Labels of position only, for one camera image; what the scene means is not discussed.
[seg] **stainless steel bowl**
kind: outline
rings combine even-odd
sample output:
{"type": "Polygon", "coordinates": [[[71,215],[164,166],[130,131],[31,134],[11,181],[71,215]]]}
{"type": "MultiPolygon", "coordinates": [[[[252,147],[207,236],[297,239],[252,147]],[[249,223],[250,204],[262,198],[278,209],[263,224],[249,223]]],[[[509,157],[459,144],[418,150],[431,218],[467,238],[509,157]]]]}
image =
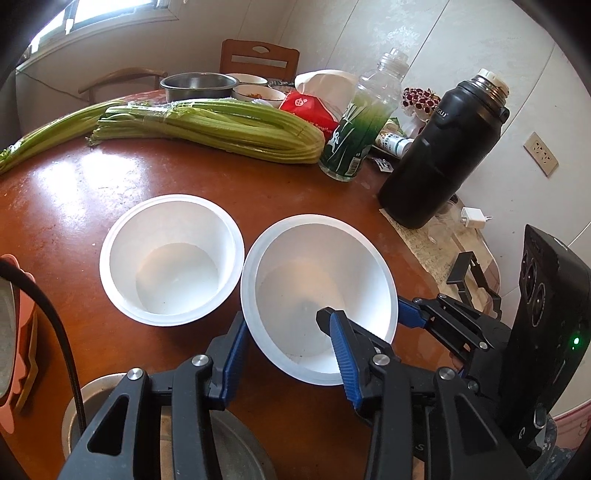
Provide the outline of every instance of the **stainless steel bowl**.
{"type": "MultiPolygon", "coordinates": [[[[125,374],[97,378],[82,387],[87,421],[96,415],[125,374]]],[[[277,480],[271,459],[253,433],[229,411],[212,411],[213,440],[223,480],[277,480]]],[[[64,457],[80,440],[74,399],[61,423],[64,457]]],[[[172,430],[170,407],[162,407],[160,420],[160,472],[162,480],[173,480],[172,430]]]]}
{"type": "Polygon", "coordinates": [[[160,85],[166,90],[166,101],[174,102],[191,98],[230,97],[238,83],[234,77],[222,73],[193,72],[166,77],[160,85]]]}

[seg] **bottle cap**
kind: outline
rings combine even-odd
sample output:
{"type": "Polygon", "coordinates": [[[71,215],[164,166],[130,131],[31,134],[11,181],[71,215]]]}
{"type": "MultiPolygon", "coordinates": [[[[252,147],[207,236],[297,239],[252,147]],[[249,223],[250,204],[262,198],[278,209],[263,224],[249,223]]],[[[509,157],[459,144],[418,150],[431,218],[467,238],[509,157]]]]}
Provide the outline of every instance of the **bottle cap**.
{"type": "Polygon", "coordinates": [[[490,70],[480,69],[478,72],[480,77],[486,78],[489,82],[491,82],[495,87],[499,87],[506,97],[509,96],[509,87],[501,78],[495,73],[491,72],[490,70]]]}
{"type": "Polygon", "coordinates": [[[400,75],[406,75],[410,68],[408,65],[408,55],[397,48],[393,48],[389,52],[384,53],[379,62],[384,66],[388,66],[388,68],[400,75]]]}

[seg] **table surface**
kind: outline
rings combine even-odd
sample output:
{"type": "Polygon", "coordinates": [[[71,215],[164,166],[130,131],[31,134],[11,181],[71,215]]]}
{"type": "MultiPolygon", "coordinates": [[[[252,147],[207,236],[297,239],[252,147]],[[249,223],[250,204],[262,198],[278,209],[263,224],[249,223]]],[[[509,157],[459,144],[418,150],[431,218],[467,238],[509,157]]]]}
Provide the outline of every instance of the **table surface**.
{"type": "MultiPolygon", "coordinates": [[[[238,288],[213,313],[178,327],[152,327],[119,312],[99,277],[109,228],[133,205],[186,193],[211,200],[236,220],[246,251],[270,225],[318,213],[349,223],[384,256],[400,295],[431,297],[435,282],[378,212],[384,174],[366,164],[340,183],[316,165],[287,166],[174,140],[84,139],[40,154],[0,177],[0,254],[15,255],[61,315],[82,385],[114,372],[175,368],[226,332],[240,308],[238,288]]],[[[60,430],[72,394],[55,335],[40,318],[39,375],[15,433],[5,435],[33,480],[57,478],[60,430]]],[[[399,326],[402,360],[435,369],[447,352],[427,332],[399,326]]],[[[253,344],[230,411],[269,453],[280,480],[363,478],[370,429],[342,387],[318,387],[281,372],[253,344]]]]}

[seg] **white charger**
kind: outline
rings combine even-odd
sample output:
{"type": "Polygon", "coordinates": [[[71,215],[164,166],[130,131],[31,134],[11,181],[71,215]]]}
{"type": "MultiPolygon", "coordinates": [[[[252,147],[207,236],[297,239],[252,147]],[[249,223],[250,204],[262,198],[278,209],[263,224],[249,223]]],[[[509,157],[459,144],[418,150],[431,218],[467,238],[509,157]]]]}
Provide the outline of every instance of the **white charger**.
{"type": "Polygon", "coordinates": [[[479,208],[464,207],[460,213],[460,222],[467,228],[484,228],[491,216],[485,216],[479,208]]]}

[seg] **white bowl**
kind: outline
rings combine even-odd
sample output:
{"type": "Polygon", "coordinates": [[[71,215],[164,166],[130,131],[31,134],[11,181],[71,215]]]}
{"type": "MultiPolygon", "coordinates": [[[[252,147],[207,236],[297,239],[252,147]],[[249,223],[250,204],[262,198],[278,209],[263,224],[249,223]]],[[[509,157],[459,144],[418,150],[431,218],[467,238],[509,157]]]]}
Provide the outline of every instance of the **white bowl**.
{"type": "Polygon", "coordinates": [[[387,342],[396,331],[398,297],[386,262],[356,229],[322,215],[293,216],[265,230],[246,257],[240,295],[259,348],[311,384],[342,383],[318,310],[342,309],[387,342]]]}
{"type": "Polygon", "coordinates": [[[247,73],[227,73],[230,77],[234,77],[240,82],[241,85],[267,85],[267,79],[263,77],[257,77],[256,75],[249,75],[247,73]]]}
{"type": "Polygon", "coordinates": [[[269,102],[275,108],[279,108],[286,97],[285,93],[279,90],[260,85],[238,85],[232,89],[232,96],[238,100],[252,102],[255,98],[248,95],[260,95],[263,100],[269,102]]]}
{"type": "Polygon", "coordinates": [[[164,195],[119,218],[100,251],[100,279],[113,304],[147,325],[174,326],[214,311],[242,271],[244,242],[215,203],[164,195]]]}

